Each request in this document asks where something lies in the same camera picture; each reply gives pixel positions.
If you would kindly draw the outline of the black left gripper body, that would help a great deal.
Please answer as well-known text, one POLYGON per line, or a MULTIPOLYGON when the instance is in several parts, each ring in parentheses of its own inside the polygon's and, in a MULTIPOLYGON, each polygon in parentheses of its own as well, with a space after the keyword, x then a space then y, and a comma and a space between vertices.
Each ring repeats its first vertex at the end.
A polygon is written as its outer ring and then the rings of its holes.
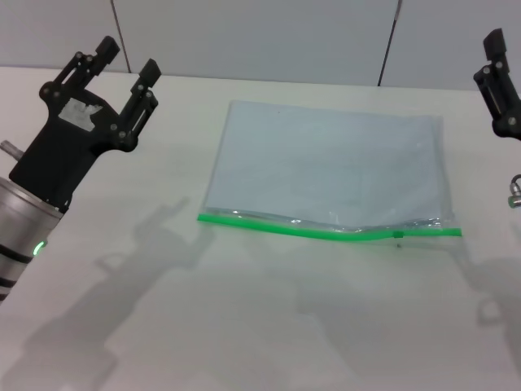
POLYGON ((131 139, 121 137, 124 130, 119 114, 104 99, 83 90, 46 100, 47 121, 21 159, 9 173, 9 179, 40 200, 64 213, 72 194, 94 162, 105 152, 131 151, 131 139), (94 124, 85 130, 59 114, 70 102, 94 107, 87 119, 94 124))

